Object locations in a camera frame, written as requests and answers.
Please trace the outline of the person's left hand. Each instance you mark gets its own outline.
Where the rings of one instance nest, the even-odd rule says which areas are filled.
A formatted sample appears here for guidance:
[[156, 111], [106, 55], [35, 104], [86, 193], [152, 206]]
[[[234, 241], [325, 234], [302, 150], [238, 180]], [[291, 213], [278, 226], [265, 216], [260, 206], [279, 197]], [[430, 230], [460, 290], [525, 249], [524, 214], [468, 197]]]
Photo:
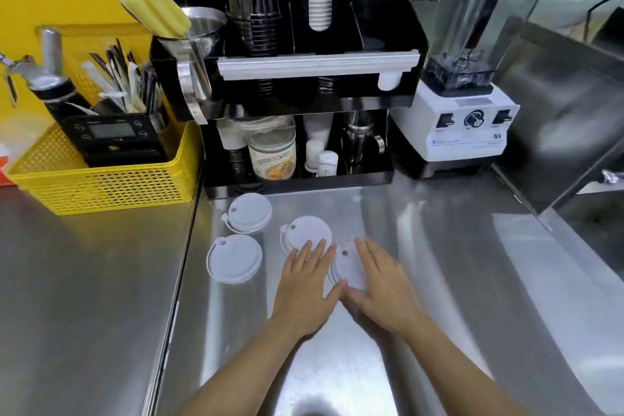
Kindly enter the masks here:
[[[328, 271], [336, 254], [337, 245], [326, 251]], [[311, 241], [296, 251], [293, 277], [287, 284], [278, 285], [271, 320], [284, 325], [295, 342], [315, 333], [331, 316], [336, 306], [326, 306], [324, 281], [326, 275], [309, 276]]]

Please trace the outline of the person's right hand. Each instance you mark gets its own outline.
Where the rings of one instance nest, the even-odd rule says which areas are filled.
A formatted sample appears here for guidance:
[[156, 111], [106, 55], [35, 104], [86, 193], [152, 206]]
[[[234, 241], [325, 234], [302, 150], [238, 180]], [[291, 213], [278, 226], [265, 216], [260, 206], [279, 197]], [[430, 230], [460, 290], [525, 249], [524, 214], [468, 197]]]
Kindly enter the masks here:
[[365, 315], [404, 339], [432, 324], [402, 265], [369, 238], [356, 238], [355, 246], [368, 282], [368, 290], [360, 291], [367, 297]]

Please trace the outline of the white plastic cup lid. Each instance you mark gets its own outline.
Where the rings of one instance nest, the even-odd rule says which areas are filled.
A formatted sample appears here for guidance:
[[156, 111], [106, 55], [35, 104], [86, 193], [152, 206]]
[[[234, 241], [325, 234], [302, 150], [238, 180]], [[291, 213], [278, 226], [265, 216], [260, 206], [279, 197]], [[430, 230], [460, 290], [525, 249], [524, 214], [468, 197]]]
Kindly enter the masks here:
[[206, 268], [216, 281], [236, 285], [253, 278], [262, 261], [263, 251], [256, 239], [234, 234], [214, 240], [207, 254]]
[[286, 255], [289, 255], [293, 249], [300, 250], [307, 241], [311, 241], [313, 250], [320, 241], [325, 240], [323, 254], [332, 245], [332, 232], [329, 225], [315, 216], [298, 217], [290, 224], [282, 225], [279, 230], [279, 241]]
[[222, 222], [237, 234], [260, 232], [271, 221], [273, 208], [270, 201], [258, 193], [246, 193], [235, 199]]
[[332, 285], [339, 281], [346, 281], [351, 288], [361, 292], [368, 290], [364, 267], [354, 244], [337, 246], [327, 277]]

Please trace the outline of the person's left forearm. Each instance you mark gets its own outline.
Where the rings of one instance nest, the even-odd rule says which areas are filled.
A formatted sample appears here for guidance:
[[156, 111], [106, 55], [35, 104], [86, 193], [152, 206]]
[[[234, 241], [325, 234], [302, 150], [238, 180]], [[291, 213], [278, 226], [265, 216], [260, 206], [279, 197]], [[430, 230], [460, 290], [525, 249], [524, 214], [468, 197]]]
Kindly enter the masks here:
[[295, 346], [322, 324], [318, 317], [269, 318], [250, 343], [184, 404], [178, 416], [256, 416]]

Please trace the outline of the person's right forearm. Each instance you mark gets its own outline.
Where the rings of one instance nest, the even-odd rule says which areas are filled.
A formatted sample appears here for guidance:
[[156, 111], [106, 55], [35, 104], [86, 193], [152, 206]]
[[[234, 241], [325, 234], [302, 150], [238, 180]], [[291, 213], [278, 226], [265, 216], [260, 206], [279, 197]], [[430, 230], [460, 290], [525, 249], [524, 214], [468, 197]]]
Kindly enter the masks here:
[[425, 314], [387, 320], [425, 372], [448, 416], [531, 416]]

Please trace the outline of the short white bottle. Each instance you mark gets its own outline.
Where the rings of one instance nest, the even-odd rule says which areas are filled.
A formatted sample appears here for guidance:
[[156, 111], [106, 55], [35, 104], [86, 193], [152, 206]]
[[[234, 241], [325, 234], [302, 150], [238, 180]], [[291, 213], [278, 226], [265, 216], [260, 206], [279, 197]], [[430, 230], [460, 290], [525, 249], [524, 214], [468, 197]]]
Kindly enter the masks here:
[[338, 172], [339, 155], [333, 151], [324, 151], [318, 157], [316, 177], [336, 176]]

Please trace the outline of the tall white bottle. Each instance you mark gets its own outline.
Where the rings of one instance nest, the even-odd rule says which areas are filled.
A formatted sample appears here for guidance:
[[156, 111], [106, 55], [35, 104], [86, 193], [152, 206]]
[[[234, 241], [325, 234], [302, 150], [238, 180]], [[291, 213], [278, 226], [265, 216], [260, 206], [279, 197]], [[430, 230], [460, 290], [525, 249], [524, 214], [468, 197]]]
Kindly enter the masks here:
[[319, 156], [324, 152], [324, 142], [319, 139], [310, 139], [306, 142], [304, 168], [308, 173], [316, 174], [319, 167]]

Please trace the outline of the labelled food can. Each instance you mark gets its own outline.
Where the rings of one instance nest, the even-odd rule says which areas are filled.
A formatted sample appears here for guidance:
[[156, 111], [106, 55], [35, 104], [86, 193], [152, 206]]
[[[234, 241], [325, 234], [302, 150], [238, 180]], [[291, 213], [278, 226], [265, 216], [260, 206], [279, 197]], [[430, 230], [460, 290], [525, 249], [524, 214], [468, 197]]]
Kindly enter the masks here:
[[254, 174], [261, 181], [285, 181], [297, 166], [295, 127], [246, 136]]

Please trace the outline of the white blender base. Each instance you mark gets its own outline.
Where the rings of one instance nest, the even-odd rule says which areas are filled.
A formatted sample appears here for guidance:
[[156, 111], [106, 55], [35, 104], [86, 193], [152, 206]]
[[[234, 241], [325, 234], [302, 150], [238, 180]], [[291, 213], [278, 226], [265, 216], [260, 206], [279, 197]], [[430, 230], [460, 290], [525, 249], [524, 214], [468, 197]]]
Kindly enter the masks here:
[[441, 97], [420, 81], [410, 107], [389, 110], [391, 155], [417, 179], [488, 167], [506, 148], [519, 111], [520, 105], [494, 84], [484, 93]]

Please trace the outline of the yellow plastic mesh basket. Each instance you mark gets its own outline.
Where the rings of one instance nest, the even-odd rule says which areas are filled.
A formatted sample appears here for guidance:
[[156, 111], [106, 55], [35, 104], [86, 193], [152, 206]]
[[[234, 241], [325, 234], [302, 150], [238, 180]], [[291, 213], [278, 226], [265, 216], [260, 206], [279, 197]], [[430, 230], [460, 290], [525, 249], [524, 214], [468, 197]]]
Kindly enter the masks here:
[[[139, 63], [149, 58], [152, 36], [137, 23], [60, 25], [64, 69], [89, 102], [98, 86], [82, 68], [90, 53], [121, 42]], [[190, 202], [199, 181], [203, 145], [200, 129], [176, 120], [165, 99], [171, 126], [163, 140], [169, 161], [137, 166], [90, 168], [62, 129], [52, 125], [8, 170], [10, 180], [56, 215], [77, 215]]]

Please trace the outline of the black digital scale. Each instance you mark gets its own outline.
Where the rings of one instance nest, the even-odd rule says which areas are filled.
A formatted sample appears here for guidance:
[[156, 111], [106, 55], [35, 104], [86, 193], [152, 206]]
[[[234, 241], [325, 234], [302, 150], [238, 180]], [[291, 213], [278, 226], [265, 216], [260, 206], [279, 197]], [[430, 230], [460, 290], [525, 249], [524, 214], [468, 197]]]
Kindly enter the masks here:
[[60, 127], [90, 168], [168, 161], [163, 125], [147, 114], [84, 114], [61, 120]]

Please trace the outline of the black cup organizer rack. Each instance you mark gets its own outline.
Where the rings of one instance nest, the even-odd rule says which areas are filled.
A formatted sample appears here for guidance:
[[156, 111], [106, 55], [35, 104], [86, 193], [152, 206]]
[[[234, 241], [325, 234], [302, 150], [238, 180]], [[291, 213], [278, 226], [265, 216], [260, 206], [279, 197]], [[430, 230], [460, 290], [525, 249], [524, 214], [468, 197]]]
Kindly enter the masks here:
[[[308, 0], [278, 0], [282, 14], [278, 36], [278, 56], [339, 55], [358, 52], [394, 52], [417, 50], [420, 61], [402, 74], [400, 85], [392, 91], [378, 89], [379, 74], [283, 78], [271, 80], [225, 81], [218, 71], [220, 57], [251, 58], [233, 20], [220, 30], [214, 54], [205, 60], [214, 102], [208, 124], [201, 127], [205, 159], [203, 187], [210, 199], [233, 198], [247, 192], [280, 194], [323, 189], [353, 188], [389, 184], [394, 168], [390, 153], [370, 158], [360, 174], [346, 173], [338, 126], [332, 126], [329, 149], [339, 154], [336, 176], [314, 178], [297, 160], [293, 178], [285, 181], [261, 181], [252, 169], [235, 172], [230, 156], [217, 146], [217, 120], [257, 120], [269, 116], [295, 116], [297, 153], [305, 151], [304, 115], [371, 111], [382, 136], [387, 131], [387, 111], [412, 105], [425, 65], [428, 42], [410, 0], [332, 0], [332, 21], [323, 32], [308, 24]], [[194, 121], [185, 105], [178, 80], [176, 63], [156, 37], [152, 38], [150, 61], [171, 105], [176, 119]]]

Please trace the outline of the bundle of wrapped straws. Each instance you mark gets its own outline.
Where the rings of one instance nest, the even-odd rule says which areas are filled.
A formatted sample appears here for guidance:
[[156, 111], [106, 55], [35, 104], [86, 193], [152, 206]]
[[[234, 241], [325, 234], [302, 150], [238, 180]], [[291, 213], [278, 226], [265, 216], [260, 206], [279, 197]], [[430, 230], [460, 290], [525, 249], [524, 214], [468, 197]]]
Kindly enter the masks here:
[[157, 131], [168, 127], [164, 94], [151, 62], [119, 38], [67, 38], [63, 67], [92, 114], [146, 114]]

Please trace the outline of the steel funnel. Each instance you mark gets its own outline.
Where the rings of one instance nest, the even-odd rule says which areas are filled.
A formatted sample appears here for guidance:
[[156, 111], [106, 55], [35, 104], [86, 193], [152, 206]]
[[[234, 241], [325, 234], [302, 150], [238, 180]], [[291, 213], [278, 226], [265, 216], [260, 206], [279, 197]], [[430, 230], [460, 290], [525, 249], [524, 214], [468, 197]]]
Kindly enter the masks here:
[[208, 113], [214, 105], [205, 60], [214, 54], [227, 17], [214, 8], [186, 7], [182, 10], [190, 21], [186, 36], [182, 39], [157, 36], [156, 40], [175, 60], [175, 75], [185, 105], [195, 123], [203, 126], [208, 124]]

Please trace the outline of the stainless steel side panel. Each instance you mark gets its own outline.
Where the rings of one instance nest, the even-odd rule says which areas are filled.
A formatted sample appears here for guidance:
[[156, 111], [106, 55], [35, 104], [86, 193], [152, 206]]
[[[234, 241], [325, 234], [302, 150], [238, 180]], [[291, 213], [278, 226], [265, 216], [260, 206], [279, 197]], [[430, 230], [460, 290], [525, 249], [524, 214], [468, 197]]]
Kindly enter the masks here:
[[495, 43], [495, 84], [520, 107], [495, 172], [534, 215], [602, 171], [624, 188], [624, 45], [586, 44], [510, 17]]

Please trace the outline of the clear blender jar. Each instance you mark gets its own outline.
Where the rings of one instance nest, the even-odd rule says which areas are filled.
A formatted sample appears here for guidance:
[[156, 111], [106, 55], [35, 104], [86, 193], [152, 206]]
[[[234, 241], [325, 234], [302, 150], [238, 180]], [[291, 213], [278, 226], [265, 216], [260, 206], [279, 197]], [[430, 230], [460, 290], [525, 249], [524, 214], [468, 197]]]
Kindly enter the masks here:
[[478, 49], [474, 32], [487, 0], [439, 0], [434, 41], [422, 81], [434, 94], [467, 97], [490, 93], [495, 68]]

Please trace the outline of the metal whipped cream siphon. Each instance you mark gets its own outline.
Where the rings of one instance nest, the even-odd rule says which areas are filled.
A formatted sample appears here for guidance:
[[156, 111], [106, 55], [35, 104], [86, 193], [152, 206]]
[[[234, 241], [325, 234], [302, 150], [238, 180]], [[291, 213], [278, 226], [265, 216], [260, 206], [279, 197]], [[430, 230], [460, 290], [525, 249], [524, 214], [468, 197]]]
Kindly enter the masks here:
[[19, 76], [26, 81], [28, 90], [43, 103], [53, 119], [62, 124], [66, 118], [95, 115], [90, 103], [80, 94], [73, 81], [63, 71], [62, 41], [57, 29], [40, 28], [43, 64], [30, 55], [14, 61], [0, 52], [0, 65], [4, 67], [4, 81], [9, 90], [12, 107], [18, 104], [18, 93], [12, 81]]

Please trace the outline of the yellow plastic board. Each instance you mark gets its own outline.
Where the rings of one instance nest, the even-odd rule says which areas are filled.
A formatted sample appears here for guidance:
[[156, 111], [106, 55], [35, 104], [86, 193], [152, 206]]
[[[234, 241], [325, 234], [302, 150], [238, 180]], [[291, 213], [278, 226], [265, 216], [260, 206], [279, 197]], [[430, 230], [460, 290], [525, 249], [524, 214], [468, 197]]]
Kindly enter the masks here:
[[98, 87], [82, 68], [102, 59], [116, 41], [137, 63], [148, 60], [151, 35], [118, 0], [0, 0], [0, 54], [12, 61], [26, 55], [41, 65], [41, 28], [55, 29], [61, 36], [63, 72], [89, 102], [99, 100]]

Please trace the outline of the silver metal rail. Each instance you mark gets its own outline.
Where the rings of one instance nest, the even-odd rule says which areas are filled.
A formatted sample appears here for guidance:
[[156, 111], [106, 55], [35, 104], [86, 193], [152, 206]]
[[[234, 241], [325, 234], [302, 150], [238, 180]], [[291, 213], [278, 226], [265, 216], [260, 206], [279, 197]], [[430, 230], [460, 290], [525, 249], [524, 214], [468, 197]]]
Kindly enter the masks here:
[[217, 66], [225, 81], [242, 81], [404, 73], [416, 67], [420, 58], [417, 50], [261, 58], [220, 57]]

